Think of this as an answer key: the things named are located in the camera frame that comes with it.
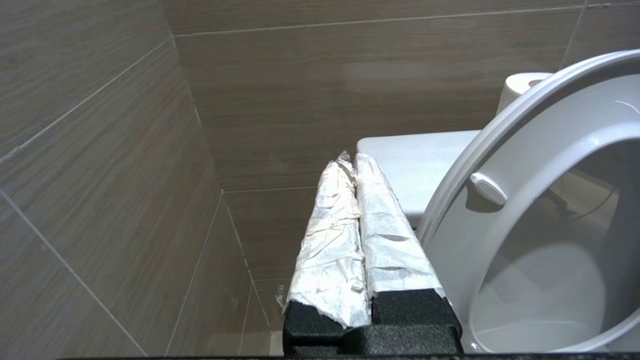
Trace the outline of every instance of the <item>wall tile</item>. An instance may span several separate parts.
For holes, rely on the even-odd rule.
[[[640,1],[590,1],[580,18],[563,67],[601,54],[640,48]]]
[[[141,356],[0,197],[0,358]]]
[[[0,157],[169,35],[156,0],[0,3]]]
[[[169,355],[236,356],[251,286],[227,204],[222,199]]]
[[[164,0],[174,34],[580,5],[582,0]]]
[[[256,280],[255,288],[269,319],[271,331],[282,331],[282,309],[287,301],[291,279]]]
[[[163,355],[220,197],[172,43],[2,163],[0,186]]]
[[[244,320],[244,332],[240,356],[268,356],[271,346],[271,331],[258,301],[255,288],[249,296],[249,308]]]
[[[293,275],[315,197],[316,188],[225,193],[254,280]]]
[[[176,38],[225,190],[313,186],[368,136],[480,129],[560,66],[579,10]]]

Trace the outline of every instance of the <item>toilet seat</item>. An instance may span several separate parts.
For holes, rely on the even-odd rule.
[[[640,351],[640,50],[561,70],[472,135],[446,175],[423,171],[435,190],[416,177],[420,201],[406,172],[441,134],[358,143],[408,216],[426,207],[418,239],[465,350]]]

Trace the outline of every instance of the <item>cable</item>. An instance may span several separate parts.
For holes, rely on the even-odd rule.
[[[588,215],[590,215],[590,214],[593,214],[595,211],[597,211],[598,209],[600,209],[600,208],[605,204],[605,202],[607,202],[607,200],[609,200],[609,198],[611,197],[611,195],[613,195],[613,193],[614,193],[617,189],[618,189],[618,187],[617,187],[617,186],[615,186],[613,189],[611,189],[611,192],[609,192],[609,194],[607,195],[607,197],[606,197],[606,198],[604,198],[604,200],[600,203],[600,205],[596,206],[593,210],[591,210],[591,211],[589,211],[589,212],[587,212],[587,213],[585,213],[585,214],[582,214],[582,215],[580,215],[579,217],[575,217],[575,218],[573,218],[573,219],[571,219],[571,220],[568,220],[566,223],[567,223],[567,224],[569,224],[570,222],[574,222],[574,221],[576,221],[576,220],[578,220],[578,219],[581,219],[581,218],[584,218],[584,217],[586,217],[586,216],[588,216]]]
[[[564,194],[564,176],[561,176],[560,180],[562,180],[562,186],[560,187],[560,193],[558,196],[562,196],[562,194]]]

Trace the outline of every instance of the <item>white tissue paper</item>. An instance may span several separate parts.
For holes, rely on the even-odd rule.
[[[444,297],[378,161],[358,153],[355,167],[369,296],[381,291],[434,289]]]
[[[345,329],[371,324],[354,186],[343,152],[320,177],[287,298],[314,306]]]

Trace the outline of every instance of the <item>toilet bowl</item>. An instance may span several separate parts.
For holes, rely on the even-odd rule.
[[[358,151],[417,227],[465,350],[640,351],[640,50],[550,76],[482,131]]]

